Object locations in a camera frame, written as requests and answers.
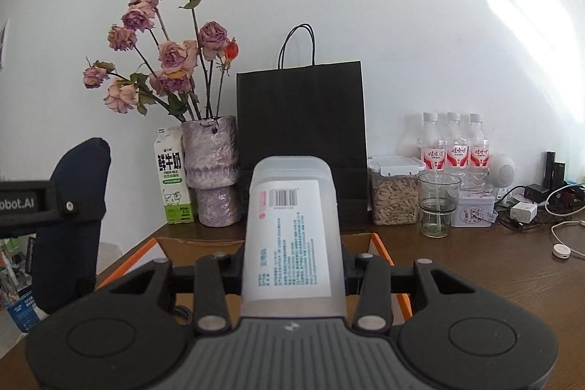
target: green label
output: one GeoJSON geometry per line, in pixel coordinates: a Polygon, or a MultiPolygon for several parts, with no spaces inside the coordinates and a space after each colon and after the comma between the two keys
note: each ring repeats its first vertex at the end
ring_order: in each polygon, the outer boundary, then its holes
{"type": "Polygon", "coordinates": [[[165,205],[168,223],[187,223],[194,221],[190,203],[179,205],[165,205]]]}

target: bag handle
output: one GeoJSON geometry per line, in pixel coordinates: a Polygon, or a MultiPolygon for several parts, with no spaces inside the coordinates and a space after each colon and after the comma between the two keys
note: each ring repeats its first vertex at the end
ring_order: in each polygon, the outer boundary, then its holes
{"type": "Polygon", "coordinates": [[[284,41],[282,48],[280,49],[280,54],[279,54],[279,63],[278,63],[278,70],[282,70],[284,68],[284,52],[287,48],[287,42],[289,41],[289,39],[293,36],[293,34],[297,31],[297,29],[303,28],[305,30],[307,30],[309,32],[309,35],[311,36],[311,42],[313,44],[313,54],[312,54],[312,65],[315,65],[315,33],[313,32],[313,28],[311,27],[311,24],[299,24],[298,26],[296,26],[294,29],[292,29],[288,35],[287,35],[287,39],[284,41]]]}

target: white cable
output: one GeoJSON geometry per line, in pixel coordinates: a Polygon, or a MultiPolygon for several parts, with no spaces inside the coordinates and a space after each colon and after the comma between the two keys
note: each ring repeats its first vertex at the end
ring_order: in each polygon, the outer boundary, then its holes
{"type": "Polygon", "coordinates": [[[573,223],[574,224],[580,224],[582,226],[585,226],[585,220],[581,220],[581,221],[574,221],[574,220],[571,220],[571,221],[563,221],[561,223],[558,223],[556,225],[553,225],[551,227],[551,232],[552,232],[553,236],[556,238],[556,240],[559,243],[561,243],[562,245],[565,245],[569,250],[571,250],[571,253],[575,253],[575,255],[579,255],[581,258],[585,258],[585,253],[581,253],[580,251],[577,251],[577,250],[572,249],[566,243],[563,243],[563,241],[558,236],[556,236],[555,228],[557,228],[560,225],[570,225],[570,224],[573,224],[573,223]]]}
{"type": "Polygon", "coordinates": [[[576,186],[579,186],[579,185],[585,185],[585,183],[581,183],[581,184],[568,184],[568,185],[566,185],[564,187],[561,187],[560,189],[556,189],[555,191],[551,192],[549,194],[549,196],[545,200],[545,210],[548,213],[550,213],[552,216],[554,216],[554,217],[568,217],[569,215],[573,215],[575,213],[583,212],[583,210],[585,210],[585,205],[583,207],[581,207],[580,209],[575,210],[574,212],[570,212],[570,213],[554,213],[554,212],[551,212],[551,210],[548,209],[549,200],[551,200],[551,197],[553,195],[559,193],[563,189],[568,189],[569,187],[576,187],[576,186]]]}

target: white wall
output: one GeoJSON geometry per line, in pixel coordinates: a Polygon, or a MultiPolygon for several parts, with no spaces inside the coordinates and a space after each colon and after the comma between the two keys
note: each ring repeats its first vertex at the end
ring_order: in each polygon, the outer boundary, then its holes
{"type": "MultiPolygon", "coordinates": [[[[90,59],[129,71],[134,52],[113,52],[106,35],[128,0],[0,0],[11,19],[0,72],[0,168],[10,179],[46,178],[70,147],[92,136],[112,146],[102,240],[128,250],[163,221],[152,144],[174,124],[152,107],[146,118],[102,104],[85,90],[90,59]]],[[[171,36],[192,38],[184,0],[164,0],[171,36]]],[[[483,113],[492,150],[512,156],[518,182],[539,181],[543,151],[585,172],[583,0],[204,0],[200,23],[217,20],[238,39],[234,70],[273,68],[288,30],[309,22],[317,61],[360,59],[369,154],[412,150],[422,111],[483,113]]],[[[155,62],[151,40],[139,46],[155,62]]],[[[305,64],[308,39],[291,44],[287,65],[305,64]]],[[[235,79],[223,113],[235,113],[235,79]]]]}

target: metal screw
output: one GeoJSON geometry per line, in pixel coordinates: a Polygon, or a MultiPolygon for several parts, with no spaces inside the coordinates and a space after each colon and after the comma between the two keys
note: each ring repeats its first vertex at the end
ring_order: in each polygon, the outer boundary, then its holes
{"type": "Polygon", "coordinates": [[[380,330],[386,327],[386,320],[381,316],[362,316],[358,319],[358,327],[364,330],[380,330]]]}
{"type": "Polygon", "coordinates": [[[226,320],[221,316],[203,316],[197,321],[197,327],[206,331],[221,330],[226,326],[226,320]]]}

